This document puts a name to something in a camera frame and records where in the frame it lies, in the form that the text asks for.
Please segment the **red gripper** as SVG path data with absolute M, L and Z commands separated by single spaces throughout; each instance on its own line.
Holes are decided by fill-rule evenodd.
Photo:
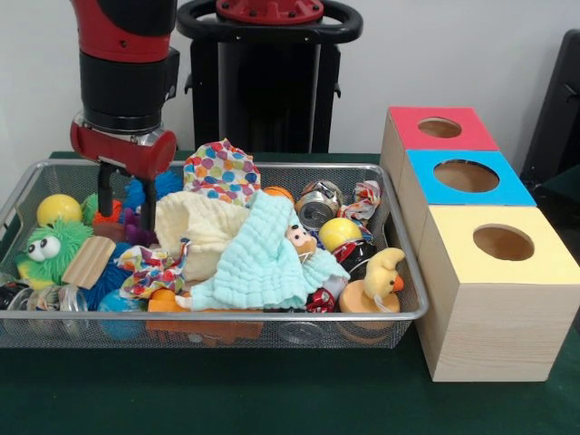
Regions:
M 95 130 L 78 121 L 70 128 L 72 148 L 87 160 L 104 162 L 99 169 L 99 213 L 112 214 L 111 174 L 113 166 L 140 178 L 144 202 L 140 209 L 140 226 L 153 231 L 156 216 L 155 179 L 165 172 L 177 149 L 176 135 L 156 129 L 144 135 L 119 135 Z

